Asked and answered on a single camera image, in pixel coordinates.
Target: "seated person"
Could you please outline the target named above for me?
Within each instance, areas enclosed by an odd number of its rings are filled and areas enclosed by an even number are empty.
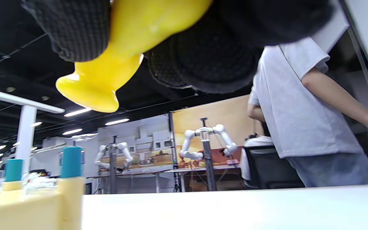
[[[251,146],[272,146],[273,141],[271,138],[271,134],[269,133],[269,129],[265,122],[262,122],[262,128],[264,135],[259,135],[258,137],[248,139],[245,141],[244,146],[245,147],[251,147]],[[256,150],[256,153],[273,153],[273,149],[262,149],[262,150]],[[244,179],[245,185],[247,185],[250,188],[253,188],[254,186],[251,183],[251,175],[249,171],[249,162],[247,153],[244,149],[241,150],[241,176]]]

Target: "yellow suction cup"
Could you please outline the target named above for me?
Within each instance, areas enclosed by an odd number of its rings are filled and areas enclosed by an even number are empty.
[[[126,61],[110,55],[109,49],[92,61],[75,63],[75,72],[60,77],[57,90],[67,99],[99,112],[114,112],[119,108],[116,90],[137,71],[143,55]]]
[[[119,57],[150,50],[194,25],[212,0],[117,0],[113,2],[109,48]]]
[[[111,8],[108,48],[93,61],[75,63],[75,72],[57,80],[71,101],[99,112],[119,108],[115,96],[137,71],[142,53],[189,28],[212,0],[117,0]]]

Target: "yellow block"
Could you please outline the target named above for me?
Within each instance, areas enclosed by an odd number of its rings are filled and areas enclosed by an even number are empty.
[[[80,230],[85,179],[82,177],[59,179],[57,185],[57,191],[62,195],[60,230]]]
[[[0,205],[0,230],[59,230],[60,194]]]

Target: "person's arm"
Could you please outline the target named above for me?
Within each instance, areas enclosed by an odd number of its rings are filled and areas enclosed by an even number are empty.
[[[252,119],[256,119],[261,122],[265,122],[263,111],[259,104],[257,93],[255,92],[255,86],[251,88],[251,94],[249,95],[247,115]]]
[[[302,84],[315,96],[368,128],[368,109],[330,77],[313,68]]]
[[[265,117],[263,116],[263,112],[260,106],[248,104],[247,115],[252,119],[256,119],[260,122],[265,122]]]

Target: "table surface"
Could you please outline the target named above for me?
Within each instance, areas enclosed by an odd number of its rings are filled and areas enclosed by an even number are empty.
[[[214,170],[220,169],[239,169],[239,165],[215,165]],[[191,172],[191,171],[205,171],[205,167],[195,167],[195,168],[184,168],[184,169],[173,169],[165,171],[166,173],[179,173],[179,172]]]
[[[368,185],[84,195],[82,215],[82,230],[364,230],[368,229]]]

